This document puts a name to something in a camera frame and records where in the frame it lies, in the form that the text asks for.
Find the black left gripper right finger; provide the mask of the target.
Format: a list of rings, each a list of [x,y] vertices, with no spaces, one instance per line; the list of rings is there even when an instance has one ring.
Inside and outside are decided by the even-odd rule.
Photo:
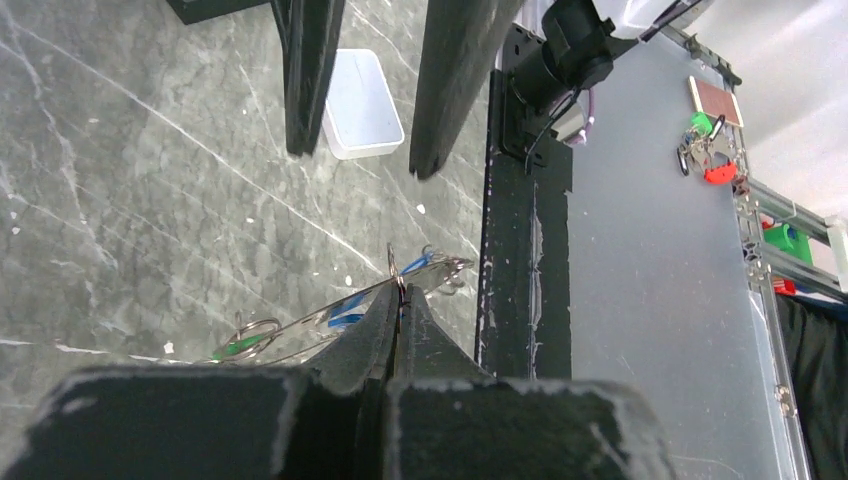
[[[387,388],[390,479],[675,479],[647,400],[616,382],[495,379],[475,363],[432,377],[415,358],[430,321],[404,296],[397,376]]]

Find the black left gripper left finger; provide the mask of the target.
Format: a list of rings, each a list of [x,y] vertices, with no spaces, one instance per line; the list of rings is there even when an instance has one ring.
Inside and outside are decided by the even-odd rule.
[[[42,400],[8,479],[377,479],[401,293],[308,366],[81,369]]]

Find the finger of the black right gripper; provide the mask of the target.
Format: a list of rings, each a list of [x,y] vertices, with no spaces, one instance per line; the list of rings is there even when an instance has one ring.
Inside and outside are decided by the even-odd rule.
[[[420,181],[445,165],[522,0],[427,4],[409,172]]]
[[[318,143],[343,20],[344,0],[271,0],[283,53],[286,149]]]

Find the blue key tag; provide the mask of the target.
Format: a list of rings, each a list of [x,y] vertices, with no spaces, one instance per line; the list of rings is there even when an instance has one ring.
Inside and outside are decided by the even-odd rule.
[[[433,250],[423,249],[418,259],[400,271],[400,277],[403,278],[406,274],[429,265],[433,262],[434,256],[435,252]],[[338,306],[330,310],[327,316],[327,326],[330,328],[341,328],[356,323],[362,317],[362,314],[352,313],[352,310],[372,301],[374,295],[381,287],[382,283],[378,283],[344,299]]]

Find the green key tag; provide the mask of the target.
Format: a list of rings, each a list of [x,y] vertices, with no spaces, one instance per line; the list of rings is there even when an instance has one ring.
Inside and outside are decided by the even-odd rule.
[[[233,336],[228,342],[213,352],[211,360],[214,362],[230,362],[249,358],[261,350],[265,340],[266,337],[264,335],[252,335],[240,338]]]

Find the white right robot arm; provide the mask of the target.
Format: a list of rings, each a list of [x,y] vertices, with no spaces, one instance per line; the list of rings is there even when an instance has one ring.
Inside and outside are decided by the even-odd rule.
[[[409,171],[426,180],[444,166],[521,1],[427,4]],[[342,1],[273,1],[282,45],[285,140],[294,156],[314,152],[337,56]],[[506,73],[507,127],[535,133],[508,150],[531,162],[552,125],[578,95],[605,80],[614,60],[635,45],[616,39],[612,19],[591,1],[556,1],[541,19],[544,39]]]

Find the black flat box with sticker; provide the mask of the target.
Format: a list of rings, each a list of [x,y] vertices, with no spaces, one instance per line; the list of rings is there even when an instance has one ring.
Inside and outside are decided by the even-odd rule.
[[[268,0],[167,0],[167,4],[184,25],[215,19],[267,3]]]

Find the small brown circuit board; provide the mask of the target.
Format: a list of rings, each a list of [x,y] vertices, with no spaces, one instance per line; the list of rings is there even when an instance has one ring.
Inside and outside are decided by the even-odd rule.
[[[687,81],[696,112],[714,119],[724,116],[728,124],[737,128],[745,126],[738,100],[733,93],[694,76],[689,76]]]

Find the spare key bunch red tag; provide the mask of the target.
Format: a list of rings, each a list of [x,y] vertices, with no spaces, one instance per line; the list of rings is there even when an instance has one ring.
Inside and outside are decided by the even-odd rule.
[[[690,125],[676,150],[684,176],[698,172],[712,185],[731,183],[738,176],[737,152],[731,145],[726,126],[724,115],[711,119],[703,112],[696,112],[691,116]]]

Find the green plastic block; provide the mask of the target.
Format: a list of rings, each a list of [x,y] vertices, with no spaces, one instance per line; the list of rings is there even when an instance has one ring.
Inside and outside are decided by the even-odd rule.
[[[763,238],[768,244],[808,265],[813,264],[809,244],[810,237],[805,232],[787,223],[768,224],[763,222],[762,226],[764,228]]]

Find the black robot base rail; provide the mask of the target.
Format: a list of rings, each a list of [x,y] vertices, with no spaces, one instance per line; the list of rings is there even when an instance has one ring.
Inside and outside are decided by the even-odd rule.
[[[573,154],[525,110],[509,72],[543,40],[511,26],[490,75],[474,360],[498,377],[572,375],[568,194]]]

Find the aluminium frame rail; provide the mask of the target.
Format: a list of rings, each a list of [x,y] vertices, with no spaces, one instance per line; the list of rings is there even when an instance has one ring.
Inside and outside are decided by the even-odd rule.
[[[734,94],[741,79],[731,65],[695,37],[672,27],[660,28],[660,33],[683,48],[689,56],[720,75],[717,87]],[[737,152],[738,176],[728,184],[732,189],[733,205],[739,224],[746,282],[752,294],[756,325],[767,335],[765,350],[766,394],[779,411],[773,423],[781,474],[788,479],[808,479],[811,476],[811,457],[803,438],[798,414],[798,402],[792,389],[789,357],[781,334],[777,309],[777,281],[794,283],[822,294],[832,300],[847,298],[847,226],[833,217],[824,219],[799,206],[789,198],[753,179],[749,171],[742,128],[727,123],[726,132]],[[811,238],[832,247],[840,262],[838,275],[831,275],[813,265],[781,252],[763,238],[761,215],[787,223]]]

